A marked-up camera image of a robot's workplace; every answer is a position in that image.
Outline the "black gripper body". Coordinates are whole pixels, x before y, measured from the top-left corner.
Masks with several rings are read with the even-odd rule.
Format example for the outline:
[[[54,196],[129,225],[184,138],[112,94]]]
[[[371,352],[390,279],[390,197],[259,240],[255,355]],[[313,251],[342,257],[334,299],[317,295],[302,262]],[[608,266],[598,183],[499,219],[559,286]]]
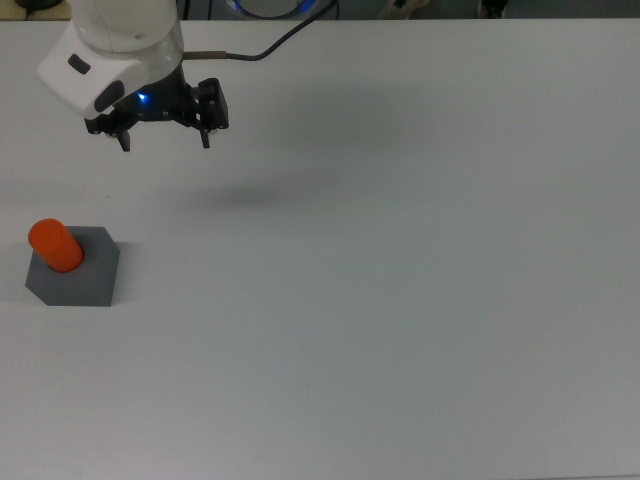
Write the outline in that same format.
[[[112,117],[117,126],[133,126],[139,121],[199,124],[192,87],[185,80],[182,65],[164,79],[145,85],[117,102]]]

